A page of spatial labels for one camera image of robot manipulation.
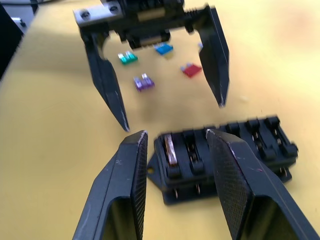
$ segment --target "purple fuse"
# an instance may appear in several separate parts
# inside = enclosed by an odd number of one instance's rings
[[[149,89],[155,86],[155,83],[151,80],[146,73],[142,74],[142,79],[135,76],[133,78],[136,89],[140,92],[144,89]]]

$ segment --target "black fuse block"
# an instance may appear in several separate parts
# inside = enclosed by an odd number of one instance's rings
[[[280,127],[277,116],[209,126],[182,132],[161,134],[154,140],[154,154],[147,168],[148,178],[162,191],[166,205],[217,194],[213,160],[206,140],[206,130],[217,129],[245,140],[255,156],[283,183],[292,176],[289,167],[296,162],[298,148]],[[171,134],[177,165],[169,165],[164,136]]]

